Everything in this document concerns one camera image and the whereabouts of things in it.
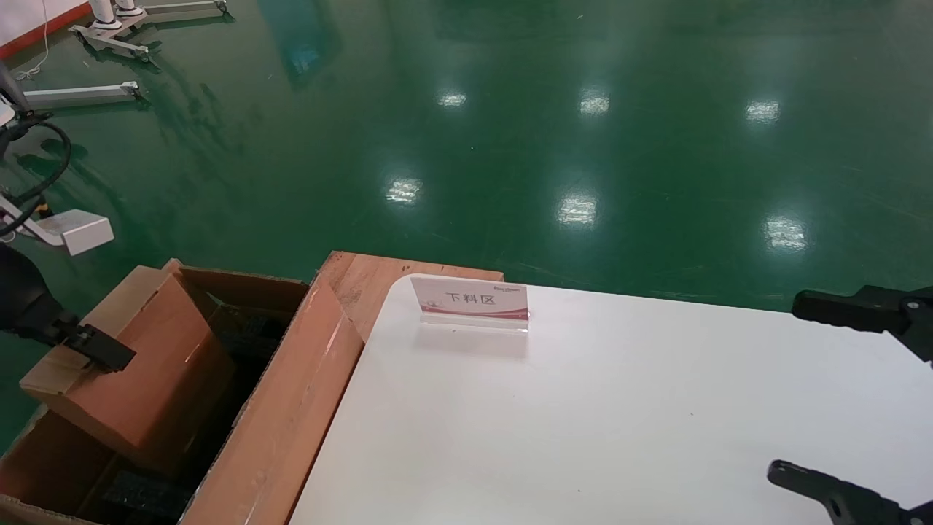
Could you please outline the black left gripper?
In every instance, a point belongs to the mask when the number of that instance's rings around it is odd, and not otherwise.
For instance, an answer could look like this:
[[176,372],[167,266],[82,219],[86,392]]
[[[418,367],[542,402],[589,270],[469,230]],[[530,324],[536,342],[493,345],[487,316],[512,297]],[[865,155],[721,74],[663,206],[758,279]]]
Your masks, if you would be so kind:
[[108,373],[123,371],[136,358],[113,336],[79,324],[51,295],[32,260],[7,244],[1,246],[1,329],[45,345],[62,343]]

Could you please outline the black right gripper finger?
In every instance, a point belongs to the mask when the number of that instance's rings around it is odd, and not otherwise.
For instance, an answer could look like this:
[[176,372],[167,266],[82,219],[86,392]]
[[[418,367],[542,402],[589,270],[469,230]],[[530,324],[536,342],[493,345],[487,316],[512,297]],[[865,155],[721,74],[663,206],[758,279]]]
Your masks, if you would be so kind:
[[802,290],[791,314],[854,331],[888,332],[921,362],[932,362],[932,288],[898,290],[863,286],[850,296]]
[[833,524],[932,523],[930,501],[905,509],[880,493],[795,463],[771,462],[767,479],[786,491],[818,502]]

